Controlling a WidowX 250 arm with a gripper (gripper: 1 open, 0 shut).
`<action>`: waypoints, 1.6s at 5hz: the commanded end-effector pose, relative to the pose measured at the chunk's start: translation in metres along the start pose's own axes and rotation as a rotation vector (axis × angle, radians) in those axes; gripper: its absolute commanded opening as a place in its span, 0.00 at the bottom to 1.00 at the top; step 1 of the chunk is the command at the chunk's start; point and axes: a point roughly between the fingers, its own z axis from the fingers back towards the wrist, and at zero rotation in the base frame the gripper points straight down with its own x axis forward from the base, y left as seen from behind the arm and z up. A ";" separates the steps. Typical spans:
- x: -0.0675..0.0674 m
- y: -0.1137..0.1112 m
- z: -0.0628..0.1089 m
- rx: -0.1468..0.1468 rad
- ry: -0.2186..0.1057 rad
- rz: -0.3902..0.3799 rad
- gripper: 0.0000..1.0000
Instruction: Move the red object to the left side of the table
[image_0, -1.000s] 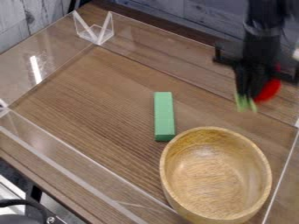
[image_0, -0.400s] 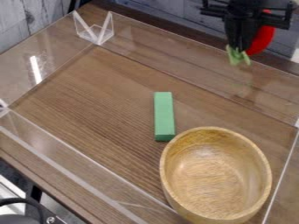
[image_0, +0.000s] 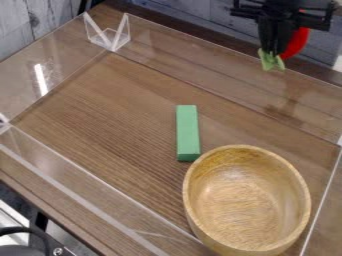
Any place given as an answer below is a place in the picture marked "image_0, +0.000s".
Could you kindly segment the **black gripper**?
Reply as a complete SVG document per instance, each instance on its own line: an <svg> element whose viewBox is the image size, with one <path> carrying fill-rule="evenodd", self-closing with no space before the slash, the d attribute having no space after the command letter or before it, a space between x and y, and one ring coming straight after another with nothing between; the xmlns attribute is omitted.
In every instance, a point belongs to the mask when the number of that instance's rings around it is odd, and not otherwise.
<svg viewBox="0 0 342 256"><path fill-rule="evenodd" d="M327 31L337 0L232 0L230 14L258 23L262 50L280 55L296 27Z"/></svg>

